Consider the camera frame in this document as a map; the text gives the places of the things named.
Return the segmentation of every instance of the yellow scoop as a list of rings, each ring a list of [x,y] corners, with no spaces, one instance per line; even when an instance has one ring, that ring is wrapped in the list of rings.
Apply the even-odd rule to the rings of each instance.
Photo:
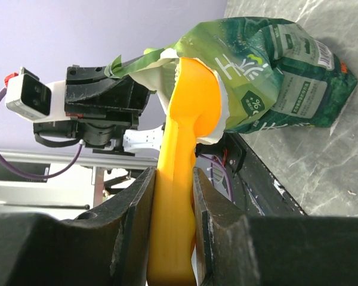
[[[156,173],[147,282],[196,285],[192,210],[196,138],[209,135],[221,114],[218,81],[202,63],[180,58]]]

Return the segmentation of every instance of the marble countertop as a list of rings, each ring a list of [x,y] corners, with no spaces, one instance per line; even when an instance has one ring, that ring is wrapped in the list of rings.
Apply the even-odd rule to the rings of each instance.
[[[229,0],[225,17],[238,16],[296,21],[358,78],[358,0]],[[308,214],[358,216],[358,86],[331,128],[243,138]]]

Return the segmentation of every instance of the green plastic package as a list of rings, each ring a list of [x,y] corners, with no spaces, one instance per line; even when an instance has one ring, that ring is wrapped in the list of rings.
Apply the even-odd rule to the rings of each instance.
[[[330,127],[357,84],[347,66],[300,25],[261,17],[200,23],[178,42],[135,61],[122,63],[119,56],[105,74],[130,75],[168,102],[178,57],[196,58],[217,73],[228,99],[228,132]]]

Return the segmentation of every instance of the wall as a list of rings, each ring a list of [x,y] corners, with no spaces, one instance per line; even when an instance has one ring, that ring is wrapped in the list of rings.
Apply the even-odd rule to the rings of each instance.
[[[200,21],[223,17],[225,7],[226,0],[0,0],[0,89],[20,66],[48,83],[64,79],[72,64],[102,66],[119,54],[134,58],[147,47],[176,41]],[[152,96],[140,129],[157,127],[164,118]],[[4,105],[0,148],[53,152],[34,142],[32,124]]]

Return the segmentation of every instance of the orange plastic scoop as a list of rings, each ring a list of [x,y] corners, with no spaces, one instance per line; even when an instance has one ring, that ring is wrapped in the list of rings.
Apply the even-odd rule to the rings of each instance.
[[[221,113],[218,81],[202,63],[180,58],[156,173],[147,282],[196,285],[191,255],[196,138],[209,135]]]

